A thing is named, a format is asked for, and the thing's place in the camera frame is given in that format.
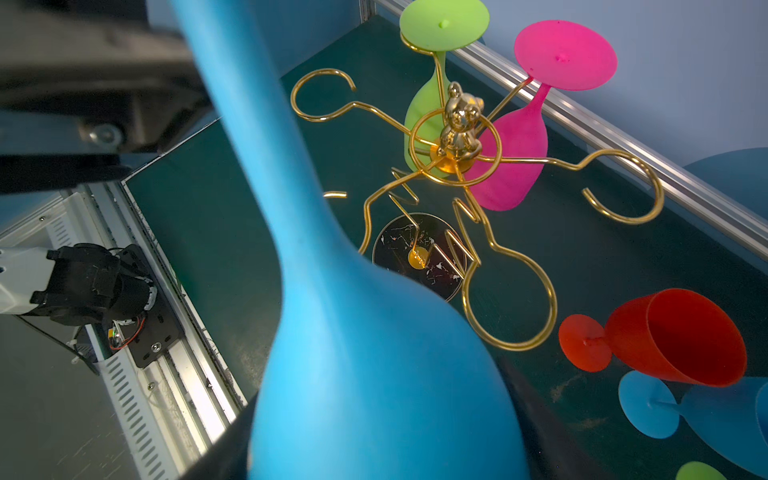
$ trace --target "pink silicone wine glass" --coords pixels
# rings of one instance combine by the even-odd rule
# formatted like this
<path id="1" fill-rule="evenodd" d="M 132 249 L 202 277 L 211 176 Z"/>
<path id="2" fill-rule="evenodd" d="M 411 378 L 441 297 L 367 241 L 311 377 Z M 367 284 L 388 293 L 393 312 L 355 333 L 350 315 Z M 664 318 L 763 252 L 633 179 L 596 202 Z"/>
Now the pink silicone wine glass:
<path id="1" fill-rule="evenodd" d="M 502 137 L 505 157 L 546 157 L 547 129 L 541 106 L 550 88 L 579 91 L 597 88 L 616 73 L 617 59 L 611 44 L 598 33 L 578 23 L 547 20 L 529 25 L 515 39 L 515 57 L 530 78 L 541 82 L 531 103 L 494 122 Z M 496 155 L 490 131 L 480 137 L 482 154 Z M 491 167 L 475 162 L 468 180 Z M 502 164 L 486 181 L 471 187 L 481 206 L 489 210 L 511 210 L 523 201 L 541 173 L 543 164 Z"/>

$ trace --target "silicone wine glass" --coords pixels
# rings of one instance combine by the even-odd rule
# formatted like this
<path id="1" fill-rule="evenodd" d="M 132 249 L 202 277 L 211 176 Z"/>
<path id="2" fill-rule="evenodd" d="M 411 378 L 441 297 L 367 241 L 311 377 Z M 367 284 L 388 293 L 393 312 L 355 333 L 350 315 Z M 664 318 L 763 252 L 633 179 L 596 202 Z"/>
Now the silicone wine glass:
<path id="1" fill-rule="evenodd" d="M 665 439 L 680 417 L 714 451 L 768 478 L 768 378 L 744 377 L 726 388 L 694 386 L 678 405 L 659 379 L 629 372 L 619 383 L 627 419 L 645 435 Z"/>
<path id="2" fill-rule="evenodd" d="M 531 78 L 541 82 L 531 103 L 494 122 L 502 136 L 505 157 L 546 157 L 547 129 L 541 106 L 550 88 L 591 90 L 611 79 L 617 59 L 611 44 L 594 31 L 564 20 L 547 20 L 524 28 L 515 39 L 515 57 Z M 490 131 L 480 136 L 483 155 L 496 155 Z M 475 162 L 466 174 L 477 178 L 491 167 Z M 530 191 L 543 164 L 502 164 L 486 181 L 472 187 L 480 205 L 489 210 L 511 210 Z"/>
<path id="3" fill-rule="evenodd" d="M 365 261 L 323 200 L 256 4 L 174 6 L 280 259 L 249 478 L 528 478 L 513 405 L 472 328 Z"/>
<path id="4" fill-rule="evenodd" d="M 659 379 L 729 386 L 746 371 L 739 330 L 714 302 L 683 289 L 631 300 L 608 318 L 605 329 L 585 315 L 560 325 L 560 347 L 579 369 L 598 372 L 611 354 Z"/>
<path id="5" fill-rule="evenodd" d="M 488 9 L 480 0 L 415 0 L 400 15 L 400 31 L 411 45 L 424 51 L 435 52 L 443 72 L 442 85 L 447 98 L 450 82 L 445 76 L 445 53 L 463 48 L 478 40 L 485 33 L 490 21 Z M 438 71 L 435 66 L 435 73 L 411 100 L 404 123 L 408 129 L 413 128 L 416 122 L 430 111 L 442 107 L 437 76 Z M 442 117 L 430 118 L 420 127 L 419 136 L 427 140 L 435 140 L 440 137 L 442 128 Z M 416 147 L 429 150 L 428 145 L 420 142 L 416 142 Z M 417 171 L 408 153 L 408 135 L 405 139 L 404 152 L 408 166 L 411 170 Z M 420 155 L 419 159 L 424 165 L 431 162 L 426 155 Z M 449 175 L 437 167 L 432 168 L 429 173 L 437 177 Z"/>
<path id="6" fill-rule="evenodd" d="M 680 467 L 674 480 L 728 480 L 715 468 L 702 462 L 688 462 Z"/>

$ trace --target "gold wire loop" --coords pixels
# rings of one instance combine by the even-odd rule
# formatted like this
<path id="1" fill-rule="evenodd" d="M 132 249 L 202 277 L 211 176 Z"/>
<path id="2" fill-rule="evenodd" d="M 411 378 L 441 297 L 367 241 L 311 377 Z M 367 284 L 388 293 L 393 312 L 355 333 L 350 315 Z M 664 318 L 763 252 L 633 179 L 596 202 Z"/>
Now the gold wire loop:
<path id="1" fill-rule="evenodd" d="M 598 150 L 592 154 L 587 155 L 586 157 L 584 157 L 582 161 L 580 161 L 577 164 L 572 164 L 567 161 L 562 161 L 552 157 L 542 157 L 542 158 L 503 157 L 502 163 L 503 164 L 548 164 L 548 165 L 554 165 L 556 167 L 564 168 L 570 171 L 579 171 L 584 167 L 586 167 L 587 165 L 589 165 L 595 158 L 602 157 L 603 155 L 607 155 L 609 157 L 621 157 L 635 164 L 645 174 L 645 177 L 647 178 L 648 183 L 650 183 L 654 187 L 654 205 L 652 206 L 652 208 L 647 214 L 641 217 L 626 217 L 624 215 L 619 215 L 609 210 L 605 205 L 602 204 L 602 202 L 600 202 L 595 197 L 595 195 L 592 193 L 591 190 L 589 190 L 588 188 L 585 188 L 581 191 L 581 194 L 583 194 L 584 197 L 587 198 L 587 201 L 589 202 L 589 204 L 595 210 L 605 215 L 606 217 L 612 220 L 615 220 L 619 223 L 625 223 L 627 225 L 640 225 L 642 223 L 650 222 L 654 218 L 658 217 L 661 211 L 664 209 L 664 186 L 661 184 L 661 180 L 659 180 L 659 177 L 656 175 L 656 172 L 654 172 L 653 169 L 648 167 L 648 165 L 644 161 L 642 161 L 639 157 L 627 151 L 615 150 L 613 148 L 604 148 L 602 150 Z M 484 161 L 484 162 L 495 162 L 495 158 L 484 157 L 482 155 L 478 155 L 477 158 L 478 160 Z"/>
<path id="2" fill-rule="evenodd" d="M 461 172 L 458 173 L 458 176 L 459 178 L 462 178 Z M 558 318 L 558 298 L 554 293 L 554 286 L 552 285 L 552 281 L 549 279 L 549 276 L 547 276 L 547 273 L 544 271 L 544 269 L 542 269 L 538 263 L 533 261 L 532 258 L 524 255 L 523 253 L 499 245 L 496 242 L 496 238 L 494 237 L 493 229 L 491 228 L 491 222 L 485 215 L 484 210 L 478 204 L 475 196 L 472 195 L 472 192 L 467 187 L 464 187 L 464 195 L 469 202 L 469 205 L 465 204 L 458 198 L 453 199 L 453 211 L 456 215 L 458 227 L 462 232 L 464 241 L 472 252 L 473 258 L 473 261 L 469 265 L 467 273 L 464 277 L 464 283 L 462 284 L 462 304 L 464 306 L 464 314 L 466 315 L 467 320 L 469 321 L 469 324 L 472 326 L 474 331 L 487 343 L 490 343 L 491 345 L 500 349 L 509 350 L 512 352 L 524 352 L 525 350 L 534 349 L 544 343 L 544 341 L 546 341 L 546 339 L 551 335 L 552 331 L 554 330 L 555 320 Z M 475 313 L 472 311 L 472 302 L 469 299 L 469 286 L 472 282 L 472 277 L 475 275 L 475 271 L 478 269 L 478 267 L 480 267 L 481 262 L 480 257 L 475 250 L 475 246 L 472 244 L 472 239 L 470 239 L 464 222 L 462 221 L 461 214 L 466 215 L 475 223 L 482 224 L 483 230 L 485 231 L 485 237 L 488 240 L 488 245 L 492 250 L 501 253 L 502 255 L 506 255 L 507 257 L 520 260 L 528 268 L 533 270 L 534 273 L 536 273 L 538 276 L 539 280 L 541 280 L 541 283 L 544 284 L 549 302 L 549 314 L 547 315 L 544 327 L 532 338 L 525 340 L 524 342 L 505 342 L 504 340 L 501 340 L 488 333 L 488 331 L 484 329 L 482 325 L 480 325 L 480 322 L 477 320 Z"/>
<path id="3" fill-rule="evenodd" d="M 392 176 L 395 179 L 401 178 L 403 175 L 407 175 L 406 172 L 392 167 Z M 389 199 L 392 201 L 392 203 L 395 204 L 396 207 L 400 209 L 403 215 L 406 216 L 409 222 L 411 222 L 411 225 L 413 225 L 416 228 L 416 232 L 413 234 L 413 241 L 409 245 L 409 249 L 413 250 L 413 248 L 416 246 L 416 242 L 419 240 L 419 233 L 422 230 L 422 226 L 419 225 L 419 222 L 416 220 L 413 220 L 413 217 L 411 217 L 411 214 L 408 213 L 408 211 L 400 204 L 400 202 L 403 202 L 407 205 L 413 205 L 416 206 L 419 204 L 419 196 L 416 195 L 416 192 L 411 190 L 411 187 L 408 186 L 408 184 L 403 184 L 402 187 L 408 192 L 408 195 L 411 197 L 410 200 L 405 199 L 403 197 L 400 197 L 399 195 L 393 194 L 392 192 L 389 192 Z M 429 255 L 427 256 L 427 259 L 424 260 L 426 263 L 429 260 Z"/>
<path id="4" fill-rule="evenodd" d="M 498 131 L 496 130 L 496 127 L 493 126 L 493 124 L 490 122 L 489 119 L 486 117 L 480 116 L 479 120 L 488 128 L 491 130 L 491 133 L 493 134 L 493 138 L 496 141 L 496 156 L 493 160 L 493 165 L 491 168 L 488 169 L 483 175 L 475 178 L 474 180 L 460 180 L 460 181 L 454 181 L 454 180 L 446 180 L 445 178 L 436 177 L 435 175 L 432 175 L 429 173 L 429 169 L 432 168 L 432 166 L 436 165 L 440 161 L 442 161 L 441 158 L 437 159 L 436 161 L 433 161 L 428 166 L 425 167 L 425 165 L 422 163 L 422 161 L 419 159 L 419 157 L 416 155 L 416 136 L 415 133 L 419 131 L 421 126 L 430 118 L 434 117 L 435 115 L 439 115 L 443 112 L 442 108 L 438 108 L 436 110 L 433 110 L 429 112 L 428 114 L 424 115 L 419 119 L 419 121 L 416 122 L 416 125 L 413 126 L 413 129 L 411 130 L 410 138 L 408 139 L 408 153 L 411 155 L 411 160 L 413 160 L 413 164 L 416 166 L 416 168 L 419 169 L 420 174 L 424 174 L 425 177 L 432 180 L 436 184 L 441 185 L 448 185 L 450 187 L 471 187 L 472 185 L 477 185 L 480 182 L 484 181 L 486 178 L 493 175 L 493 173 L 496 171 L 498 166 L 502 162 L 502 138 L 499 136 Z"/>
<path id="5" fill-rule="evenodd" d="M 368 111 L 374 114 L 375 116 L 381 118 L 386 123 L 400 130 L 402 133 L 406 135 L 411 134 L 411 131 L 408 128 L 406 128 L 405 125 L 401 124 L 394 118 L 390 117 L 388 114 L 384 113 L 383 111 L 379 110 L 373 105 L 370 105 L 361 101 L 357 101 L 357 100 L 351 101 L 348 104 L 344 105 L 343 107 L 339 108 L 338 110 L 335 110 L 329 114 L 310 115 L 305 113 L 299 108 L 299 105 L 296 103 L 296 96 L 299 94 L 299 90 L 301 90 L 304 84 L 306 84 L 309 80 L 315 77 L 319 77 L 321 75 L 335 75 L 335 76 L 344 78 L 346 80 L 346 83 L 349 85 L 349 88 L 351 88 L 352 91 L 357 91 L 357 87 L 355 86 L 355 82 L 352 80 L 352 77 L 350 77 L 347 73 L 341 70 L 338 70 L 336 68 L 321 68 L 319 70 L 311 71 L 310 73 L 301 77 L 301 79 L 298 82 L 296 82 L 296 84 L 293 86 L 293 90 L 291 90 L 290 92 L 290 106 L 293 109 L 293 111 L 295 111 L 296 114 L 299 115 L 304 120 L 316 122 L 316 123 L 322 123 L 328 120 L 333 120 L 334 118 L 341 117 L 342 115 L 352 110 L 353 108 L 360 108 L 362 110 Z M 430 147 L 437 146 L 435 142 L 424 140 L 423 138 L 418 136 L 417 136 L 417 140 L 423 144 L 429 145 Z"/>

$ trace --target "gold wire ring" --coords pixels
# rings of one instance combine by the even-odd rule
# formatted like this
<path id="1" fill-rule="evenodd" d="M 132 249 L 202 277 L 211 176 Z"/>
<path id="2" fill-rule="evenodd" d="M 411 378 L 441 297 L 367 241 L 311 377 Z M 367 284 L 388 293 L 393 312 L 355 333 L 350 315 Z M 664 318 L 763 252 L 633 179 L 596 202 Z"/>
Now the gold wire ring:
<path id="1" fill-rule="evenodd" d="M 416 132 L 419 131 L 419 129 L 422 127 L 422 125 L 427 122 L 430 118 L 439 115 L 443 112 L 442 108 L 438 108 L 437 110 L 433 110 L 429 112 L 428 114 L 424 115 L 419 119 L 419 121 L 416 122 L 416 125 L 413 126 L 411 129 L 411 134 L 408 139 L 408 153 L 411 155 L 411 160 L 413 160 L 413 164 L 416 166 L 416 168 L 421 171 L 421 173 L 424 174 L 425 177 L 432 180 L 436 184 L 441 185 L 448 185 L 449 187 L 471 187 L 472 185 L 477 185 L 481 183 L 482 181 L 485 181 L 488 177 L 493 175 L 493 173 L 496 171 L 498 166 L 502 163 L 502 138 L 498 134 L 498 131 L 496 130 L 496 127 L 493 126 L 493 123 L 486 117 L 480 116 L 479 120 L 481 123 L 483 123 L 493 134 L 494 140 L 496 140 L 496 157 L 493 160 L 493 165 L 491 165 L 491 168 L 488 169 L 487 172 L 485 172 L 483 175 L 475 178 L 474 180 L 460 180 L 460 181 L 453 181 L 453 180 L 446 180 L 445 178 L 436 177 L 435 175 L 430 174 L 426 170 L 426 166 L 420 161 L 419 157 L 416 155 Z"/>

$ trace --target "wine glass base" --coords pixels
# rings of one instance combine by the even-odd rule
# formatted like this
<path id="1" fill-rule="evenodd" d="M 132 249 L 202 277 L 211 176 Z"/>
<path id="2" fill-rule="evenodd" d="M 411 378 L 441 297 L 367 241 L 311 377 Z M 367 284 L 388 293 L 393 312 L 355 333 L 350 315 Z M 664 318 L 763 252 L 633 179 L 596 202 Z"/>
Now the wine glass base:
<path id="1" fill-rule="evenodd" d="M 688 462 L 680 467 L 674 480 L 726 480 L 726 478 L 706 463 Z"/>
<path id="2" fill-rule="evenodd" d="M 422 50 L 451 51 L 482 37 L 490 21 L 479 0 L 416 0 L 400 16 L 400 31 Z"/>
<path id="3" fill-rule="evenodd" d="M 585 372 L 600 372 L 611 363 L 611 348 L 603 341 L 605 331 L 597 320 L 570 315 L 560 325 L 558 339 L 566 358 Z"/>
<path id="4" fill-rule="evenodd" d="M 665 439 L 677 431 L 680 414 L 672 392 L 659 379 L 637 371 L 619 382 L 619 403 L 627 420 L 653 439 Z"/>
<path id="5" fill-rule="evenodd" d="M 565 20 L 545 20 L 524 28 L 515 39 L 515 58 L 541 83 L 571 91 L 601 86 L 618 66 L 616 52 L 605 38 Z"/>

